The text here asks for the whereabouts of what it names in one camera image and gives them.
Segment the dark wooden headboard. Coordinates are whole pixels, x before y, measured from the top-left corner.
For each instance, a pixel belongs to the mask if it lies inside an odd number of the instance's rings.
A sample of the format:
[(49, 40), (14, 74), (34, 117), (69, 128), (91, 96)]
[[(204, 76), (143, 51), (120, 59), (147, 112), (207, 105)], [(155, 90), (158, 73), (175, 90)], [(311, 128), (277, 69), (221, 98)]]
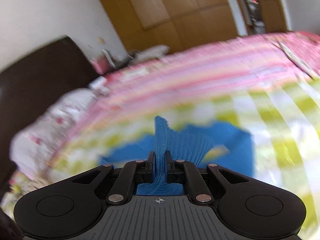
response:
[(33, 51), (1, 72), (1, 195), (16, 164), (9, 158), (14, 135), (33, 123), (63, 94), (98, 77), (68, 36)]

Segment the grey folded cloth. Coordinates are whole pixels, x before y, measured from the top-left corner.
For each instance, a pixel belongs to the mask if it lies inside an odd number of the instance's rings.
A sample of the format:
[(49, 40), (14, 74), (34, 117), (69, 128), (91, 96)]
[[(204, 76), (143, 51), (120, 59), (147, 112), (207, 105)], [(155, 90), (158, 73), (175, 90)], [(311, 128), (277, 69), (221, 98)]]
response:
[(130, 64), (139, 64), (154, 59), (160, 59), (167, 55), (169, 50), (170, 47), (163, 44), (145, 50), (134, 50), (132, 51), (132, 60), (130, 61)]

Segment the wooden wardrobe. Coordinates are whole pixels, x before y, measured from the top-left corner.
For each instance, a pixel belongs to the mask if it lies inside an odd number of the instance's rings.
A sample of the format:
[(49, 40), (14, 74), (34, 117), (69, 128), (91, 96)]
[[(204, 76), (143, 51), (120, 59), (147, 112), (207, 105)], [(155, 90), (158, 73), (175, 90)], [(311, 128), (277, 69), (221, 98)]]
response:
[(125, 49), (171, 53), (238, 36), (228, 0), (100, 0)]

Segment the pink storage box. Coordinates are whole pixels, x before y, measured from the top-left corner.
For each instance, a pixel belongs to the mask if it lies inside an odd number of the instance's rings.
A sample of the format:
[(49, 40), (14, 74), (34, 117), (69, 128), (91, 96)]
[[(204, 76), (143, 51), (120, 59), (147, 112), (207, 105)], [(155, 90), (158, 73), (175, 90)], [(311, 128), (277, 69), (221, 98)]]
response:
[(105, 75), (110, 70), (110, 64), (106, 57), (102, 56), (97, 59), (92, 59), (91, 64), (95, 71), (100, 75)]

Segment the pink striped blanket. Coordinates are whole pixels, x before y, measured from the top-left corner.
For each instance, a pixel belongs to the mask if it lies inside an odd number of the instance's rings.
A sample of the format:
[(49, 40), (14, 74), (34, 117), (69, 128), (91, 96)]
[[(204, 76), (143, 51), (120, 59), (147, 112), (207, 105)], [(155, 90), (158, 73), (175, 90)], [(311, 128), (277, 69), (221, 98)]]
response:
[(305, 32), (254, 35), (210, 43), (102, 77), (99, 96), (55, 149), (110, 150), (170, 127), (226, 121), (259, 136), (307, 111), (303, 81), (319, 80), (319, 36)]

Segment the white pillow pink dots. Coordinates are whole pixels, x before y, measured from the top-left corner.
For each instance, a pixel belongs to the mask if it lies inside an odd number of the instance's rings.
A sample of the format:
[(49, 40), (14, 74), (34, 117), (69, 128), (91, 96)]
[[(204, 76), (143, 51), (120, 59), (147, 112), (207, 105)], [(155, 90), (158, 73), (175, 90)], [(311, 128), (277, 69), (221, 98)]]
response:
[(61, 96), (31, 125), (19, 131), (10, 143), (10, 159), (18, 171), (34, 179), (66, 139), (69, 131), (97, 100), (89, 88), (75, 89)]

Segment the wooden door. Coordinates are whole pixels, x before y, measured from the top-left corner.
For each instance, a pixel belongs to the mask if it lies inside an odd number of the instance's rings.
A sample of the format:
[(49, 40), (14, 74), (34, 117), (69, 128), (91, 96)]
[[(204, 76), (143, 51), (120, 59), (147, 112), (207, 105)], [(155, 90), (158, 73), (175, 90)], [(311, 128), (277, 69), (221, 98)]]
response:
[(287, 20), (281, 0), (240, 0), (249, 14), (251, 25), (264, 33), (288, 31)]

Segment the green white checkered sheet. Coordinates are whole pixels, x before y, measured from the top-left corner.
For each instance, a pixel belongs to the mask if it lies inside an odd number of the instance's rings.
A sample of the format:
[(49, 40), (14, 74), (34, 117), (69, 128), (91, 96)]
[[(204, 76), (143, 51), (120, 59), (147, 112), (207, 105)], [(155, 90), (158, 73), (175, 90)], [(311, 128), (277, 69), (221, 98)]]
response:
[[(319, 81), (302, 82), (299, 87), (309, 99), (297, 102), (298, 109), (307, 108), (298, 118), (289, 117), (285, 126), (265, 132), (262, 136), (236, 127), (252, 136), (252, 177), (302, 198), (307, 212), (299, 235), (302, 239), (319, 239)], [(46, 169), (34, 179), (17, 171), (11, 179), (9, 192), (1, 202), (1, 208), (12, 216), (21, 196), (100, 165), (99, 158), (109, 155), (112, 149), (100, 151), (84, 146), (69, 154), (56, 153), (48, 161)]]

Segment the blue knit striped sweater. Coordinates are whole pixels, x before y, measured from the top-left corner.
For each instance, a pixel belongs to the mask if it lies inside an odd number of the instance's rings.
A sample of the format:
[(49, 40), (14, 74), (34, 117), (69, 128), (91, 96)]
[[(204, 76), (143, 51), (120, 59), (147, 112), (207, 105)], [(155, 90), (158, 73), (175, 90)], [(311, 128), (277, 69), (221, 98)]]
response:
[(190, 161), (199, 168), (210, 163), (252, 177), (254, 173), (253, 140), (250, 133), (224, 121), (212, 121), (207, 126), (188, 124), (181, 131), (171, 129), (167, 121), (155, 117), (155, 133), (117, 146), (109, 155), (99, 158), (99, 164), (113, 164), (120, 168), (133, 160), (146, 160), (153, 151), (156, 158), (155, 181), (138, 185), (137, 194), (145, 196), (179, 196), (183, 186), (167, 183), (165, 152), (174, 160)]

